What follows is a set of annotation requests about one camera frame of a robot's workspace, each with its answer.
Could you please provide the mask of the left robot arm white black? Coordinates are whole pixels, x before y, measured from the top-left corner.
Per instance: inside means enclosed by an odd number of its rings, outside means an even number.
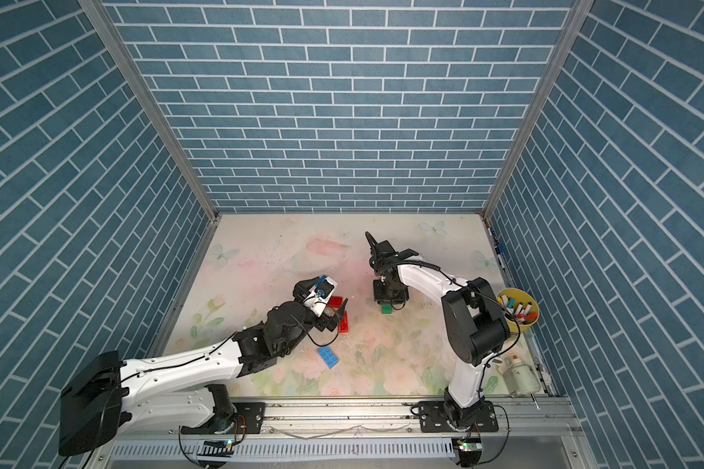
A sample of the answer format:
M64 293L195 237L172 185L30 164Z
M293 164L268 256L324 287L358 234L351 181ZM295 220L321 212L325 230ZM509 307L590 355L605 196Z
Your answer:
M190 434L225 430L235 413L228 381L273 367L313 329L337 329L344 308L329 304L337 287L328 276L299 281L263 322L192 351L129 360L101 353L62 390L59 455L91 453L118 433L169 422Z

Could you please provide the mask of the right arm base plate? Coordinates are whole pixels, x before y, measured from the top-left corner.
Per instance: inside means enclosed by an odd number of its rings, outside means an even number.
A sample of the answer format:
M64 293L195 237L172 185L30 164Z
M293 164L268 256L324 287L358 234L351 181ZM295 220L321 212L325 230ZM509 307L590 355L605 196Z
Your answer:
M489 401L478 403L467 410L447 410L443 401L420 401L410 411L418 418L422 433L499 431L495 408Z

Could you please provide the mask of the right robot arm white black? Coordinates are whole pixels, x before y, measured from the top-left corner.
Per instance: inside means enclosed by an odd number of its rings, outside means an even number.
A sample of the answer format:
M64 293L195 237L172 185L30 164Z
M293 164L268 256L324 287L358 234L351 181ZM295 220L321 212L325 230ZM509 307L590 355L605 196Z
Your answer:
M365 233L371 249L370 266L375 302L405 306L416 289L442 307L448 344L457 357L445 390L443 412L456 430L475 426L484 401L483 382L492 361L510 338L506 314L486 279L463 279L428 263L415 250L396 250Z

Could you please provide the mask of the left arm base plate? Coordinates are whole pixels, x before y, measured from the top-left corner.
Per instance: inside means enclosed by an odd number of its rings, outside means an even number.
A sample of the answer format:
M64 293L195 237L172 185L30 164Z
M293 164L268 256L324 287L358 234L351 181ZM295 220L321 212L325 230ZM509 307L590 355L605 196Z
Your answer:
M184 435L233 435L242 437L259 434L264 420L266 404L262 402L236 402L232 404L230 416L212 415L207 422L198 427L184 426Z

